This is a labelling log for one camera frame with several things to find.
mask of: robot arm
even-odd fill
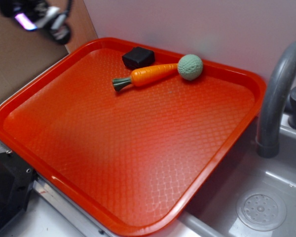
[[[14,18],[25,30],[47,31],[51,38],[59,44],[67,44],[71,30],[65,23],[73,0],[68,0],[67,9],[50,6],[45,0],[0,0],[0,12],[3,16]]]

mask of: drain strainer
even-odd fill
[[[271,231],[284,222],[286,206],[276,193],[254,189],[239,198],[237,214],[243,224],[251,229]]]

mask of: gray faucet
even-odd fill
[[[279,130],[283,111],[296,77],[296,42],[282,54],[268,83],[257,129],[257,153],[271,158],[279,153]],[[291,90],[289,125],[296,129],[296,87]]]

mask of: tray rim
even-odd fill
[[[39,77],[37,77],[27,86],[22,88],[20,91],[18,91],[16,94],[14,94],[12,97],[10,97],[7,101],[5,101],[0,106],[0,140],[3,141],[12,150],[14,150],[18,155],[20,155],[21,157],[24,157],[24,159],[26,159],[29,163],[35,162],[35,159],[37,159],[38,157],[35,154],[32,154],[28,150],[23,150],[22,148],[18,148],[18,146],[19,145],[22,146],[22,144],[18,144],[18,142],[15,141],[13,137],[11,137],[9,134],[7,134],[4,131],[3,129],[4,119],[9,115],[9,113],[11,113],[13,110],[18,108],[18,106],[20,106],[24,101],[26,101],[28,98],[36,94],[40,89],[42,89],[44,86],[49,84],[51,81],[54,80],[54,78],[56,78],[63,71],[69,68],[70,64],[73,65],[79,60],[79,58],[82,58],[83,56],[87,55],[91,51],[101,49],[101,48],[106,48],[111,44],[114,45],[115,48],[113,47],[113,49],[115,50],[118,50],[119,49],[118,47],[120,47],[121,45],[123,45],[125,48],[128,48],[129,50],[131,50],[134,46],[142,46],[142,47],[151,49],[155,52],[156,61],[164,62],[165,61],[164,58],[177,59],[183,56],[182,54],[150,47],[143,44],[115,39],[115,38],[102,38],[102,39],[96,39],[91,42],[88,42],[85,45],[82,45],[72,54],[66,56],[63,60],[55,64],[48,71],[41,74]],[[205,165],[204,169],[199,173],[197,178],[191,183],[189,188],[184,192],[184,194],[181,196],[179,201],[159,221],[146,226],[136,227],[136,226],[127,225],[127,227],[125,227],[125,223],[123,223],[113,214],[110,215],[109,213],[107,213],[108,211],[105,211],[106,209],[102,208],[100,204],[98,206],[94,206],[93,205],[93,203],[95,202],[94,200],[91,200],[91,198],[89,199],[81,198],[80,193],[78,193],[75,189],[73,189],[68,185],[64,185],[63,181],[67,181],[69,183],[70,181],[65,177],[63,177],[60,173],[57,173],[57,171],[56,171],[57,175],[55,175],[55,173],[52,173],[49,170],[46,170],[45,162],[43,163],[36,162],[35,164],[36,169],[46,170],[45,172],[41,173],[46,179],[48,179],[53,185],[55,185],[62,192],[68,195],[69,198],[71,198],[78,205],[80,205],[84,210],[86,210],[89,214],[91,214],[91,216],[96,218],[98,221],[103,223],[108,229],[110,229],[112,232],[118,235],[122,235],[122,236],[148,235],[170,224],[172,221],[175,220],[175,217],[177,217],[181,213],[183,208],[187,205],[189,200],[192,198],[193,194],[195,194],[194,190],[198,190],[200,188],[199,184],[200,183],[202,184],[207,179],[207,177],[212,173],[215,167],[223,159],[223,156],[231,149],[232,145],[237,141],[240,135],[244,132],[245,128],[248,127],[251,121],[255,118],[255,116],[260,110],[260,107],[263,101],[264,92],[266,89],[266,85],[264,81],[257,74],[254,74],[252,72],[248,72],[245,70],[241,70],[238,68],[234,68],[231,66],[226,66],[223,64],[207,61],[207,60],[202,60],[202,61],[204,63],[205,73],[209,72],[208,69],[211,68],[216,70],[223,70],[225,73],[231,73],[234,76],[238,74],[239,78],[246,76],[249,80],[243,80],[243,79],[238,80],[236,77],[235,81],[237,82],[237,84],[240,84],[253,92],[253,95],[255,97],[255,103],[251,107],[249,112],[241,120],[241,122],[238,123],[238,125],[236,126],[232,134],[227,138],[227,140],[222,144],[222,146],[218,149],[218,151],[214,154],[214,156]]]

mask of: sink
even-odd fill
[[[257,120],[185,209],[213,230],[201,236],[296,237],[296,131],[281,126],[280,153],[261,158],[256,130]]]

